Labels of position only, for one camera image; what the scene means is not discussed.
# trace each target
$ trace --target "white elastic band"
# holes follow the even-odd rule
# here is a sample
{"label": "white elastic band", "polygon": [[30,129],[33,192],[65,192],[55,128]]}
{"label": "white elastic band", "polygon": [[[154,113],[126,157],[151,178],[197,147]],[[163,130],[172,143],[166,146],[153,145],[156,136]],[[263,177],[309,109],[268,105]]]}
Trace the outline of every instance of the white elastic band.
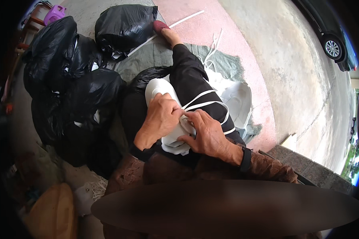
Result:
{"label": "white elastic band", "polygon": [[[188,19],[190,19],[190,18],[192,18],[192,17],[194,17],[194,16],[197,16],[198,14],[203,13],[203,12],[205,12],[205,10],[199,11],[199,12],[194,13],[194,14],[188,16],[188,17],[185,17],[184,19],[179,20],[178,22],[176,22],[176,23],[170,25],[169,28],[172,28],[172,27],[174,27],[174,26],[176,26],[176,25],[178,25],[178,24],[180,24],[180,23],[182,23],[182,22],[184,22],[184,21],[186,21],[186,20],[188,20]],[[136,52],[138,49],[140,49],[141,47],[143,47],[145,44],[147,44],[149,41],[153,40],[156,36],[157,36],[157,34],[155,34],[154,36],[150,37],[150,38],[149,38],[148,40],[146,40],[144,43],[142,43],[141,45],[139,45],[138,47],[136,47],[134,50],[132,50],[132,51],[128,54],[128,57],[129,57],[130,55],[132,55],[134,52]]]}
{"label": "white elastic band", "polygon": [[[210,104],[213,104],[213,103],[217,103],[217,104],[220,104],[222,105],[223,107],[226,108],[227,110],[227,113],[226,113],[226,116],[225,116],[225,119],[224,121],[221,123],[224,124],[228,119],[229,119],[229,108],[227,107],[226,104],[220,102],[220,101],[208,101],[208,102],[204,102],[204,103],[200,103],[200,104],[196,104],[196,105],[193,105],[193,106],[190,106],[188,107],[188,105],[190,105],[191,103],[193,103],[196,99],[200,98],[201,96],[204,96],[205,94],[208,94],[208,93],[212,93],[212,92],[217,92],[213,89],[210,89],[208,91],[204,91],[202,93],[200,93],[199,95],[197,95],[194,99],[192,99],[189,103],[187,103],[186,105],[184,105],[181,109],[185,110],[186,112],[189,111],[189,110],[192,110],[192,109],[196,109],[196,108],[200,108],[200,107],[203,107],[203,106],[207,106],[207,105],[210,105]],[[229,134],[231,132],[233,132],[235,130],[235,127],[227,132],[224,132],[224,134]]]}
{"label": "white elastic band", "polygon": [[200,59],[202,65],[203,65],[205,68],[208,68],[208,69],[209,69],[209,68],[211,67],[211,65],[214,65],[214,70],[215,70],[215,72],[217,72],[217,68],[216,68],[214,62],[213,62],[212,60],[208,60],[208,59],[209,59],[209,57],[211,57],[211,56],[215,53],[215,51],[217,50],[217,48],[218,48],[218,46],[219,46],[219,41],[220,41],[221,38],[222,38],[223,32],[224,32],[223,29],[221,29],[221,33],[220,33],[220,35],[219,35],[218,38],[214,38],[215,33],[213,34],[213,43],[211,44],[210,51],[209,51],[209,53],[206,55],[204,61],[202,60],[202,58],[201,58],[199,55],[196,56],[196,57],[198,57],[198,58]]}

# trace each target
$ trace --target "red shoe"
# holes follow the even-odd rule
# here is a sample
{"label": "red shoe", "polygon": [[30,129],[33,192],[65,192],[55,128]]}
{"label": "red shoe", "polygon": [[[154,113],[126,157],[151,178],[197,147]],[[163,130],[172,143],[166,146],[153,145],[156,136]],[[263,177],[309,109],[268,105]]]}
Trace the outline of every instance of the red shoe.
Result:
{"label": "red shoe", "polygon": [[154,21],[153,22],[153,30],[157,33],[158,36],[162,36],[162,29],[167,28],[170,29],[165,23],[161,21]]}

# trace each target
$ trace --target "black pants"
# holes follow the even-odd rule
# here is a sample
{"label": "black pants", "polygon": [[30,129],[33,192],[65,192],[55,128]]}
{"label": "black pants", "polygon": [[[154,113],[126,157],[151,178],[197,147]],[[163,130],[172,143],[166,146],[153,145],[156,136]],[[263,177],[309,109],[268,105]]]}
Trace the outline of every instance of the black pants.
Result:
{"label": "black pants", "polygon": [[[200,60],[193,55],[185,45],[177,44],[173,48],[173,69],[170,73],[170,83],[177,93],[178,99],[182,105],[189,103],[200,93],[211,90],[211,86],[204,80],[209,80],[204,67]],[[220,101],[221,99],[215,93],[208,93],[196,99],[191,105],[200,104],[208,101]],[[220,104],[210,104],[203,106],[200,109],[206,111],[212,118],[223,122],[226,116],[226,109]],[[147,112],[146,100],[144,94],[129,93],[123,100],[121,109],[121,119],[126,138],[129,144],[132,144],[134,137],[142,127],[145,121]],[[222,125],[224,132],[234,128],[234,123],[231,117]],[[245,144],[238,131],[234,131],[226,135],[234,141]],[[167,157],[178,161],[179,163],[194,168],[201,157],[200,154],[194,153],[191,150],[189,154],[174,155],[163,151],[158,145],[155,147],[156,152],[166,155]]]}

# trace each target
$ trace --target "black garbage bag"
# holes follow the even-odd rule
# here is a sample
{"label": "black garbage bag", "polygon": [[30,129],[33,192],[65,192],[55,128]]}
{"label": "black garbage bag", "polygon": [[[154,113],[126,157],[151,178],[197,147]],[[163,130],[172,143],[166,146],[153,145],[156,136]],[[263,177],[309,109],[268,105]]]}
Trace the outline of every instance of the black garbage bag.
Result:
{"label": "black garbage bag", "polygon": [[70,78],[80,78],[95,68],[94,65],[97,65],[97,68],[103,65],[102,54],[97,50],[95,41],[81,34],[77,34],[74,48],[69,48],[66,51],[67,59],[71,55],[72,60],[69,67],[63,71],[65,76]]}
{"label": "black garbage bag", "polygon": [[48,93],[43,100],[33,99],[31,104],[33,124],[45,145],[55,145],[63,135],[60,97]]}
{"label": "black garbage bag", "polygon": [[109,180],[121,160],[122,155],[114,141],[103,137],[91,147],[86,165],[97,175]]}
{"label": "black garbage bag", "polygon": [[72,144],[66,136],[54,145],[56,153],[60,158],[71,164],[73,167],[81,167],[88,161],[90,147]]}
{"label": "black garbage bag", "polygon": [[121,55],[117,61],[125,59],[133,48],[153,35],[153,22],[157,19],[157,13],[157,6],[139,4],[108,8],[96,21],[97,45],[107,57],[117,53]]}
{"label": "black garbage bag", "polygon": [[128,92],[136,92],[140,94],[145,94],[146,86],[148,85],[151,79],[155,78],[164,78],[172,71],[172,66],[170,67],[150,67],[146,70],[141,71],[135,76],[132,82],[128,85]]}
{"label": "black garbage bag", "polygon": [[125,87],[117,72],[104,68],[75,81],[63,102],[64,135],[68,140],[89,146],[102,131],[107,132]]}
{"label": "black garbage bag", "polygon": [[24,87],[31,97],[38,98],[49,92],[64,94],[69,79],[63,70],[73,54],[77,24],[73,17],[64,17],[41,29],[24,52]]}

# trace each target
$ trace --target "pink pavement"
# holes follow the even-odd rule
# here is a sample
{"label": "pink pavement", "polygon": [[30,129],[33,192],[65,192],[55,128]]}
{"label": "pink pavement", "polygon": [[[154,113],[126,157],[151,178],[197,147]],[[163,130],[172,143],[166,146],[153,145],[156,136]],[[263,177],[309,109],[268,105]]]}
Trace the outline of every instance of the pink pavement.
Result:
{"label": "pink pavement", "polygon": [[218,50],[240,58],[244,68],[244,80],[251,88],[253,121],[254,124],[261,124],[263,127],[261,133],[247,146],[254,151],[267,152],[272,149],[277,143],[276,131],[266,84],[248,43],[224,8],[217,0],[153,0],[153,2],[158,6],[158,11],[168,26],[193,13],[205,10],[204,13],[173,27],[183,42],[211,46],[213,33],[219,36],[223,29]]}

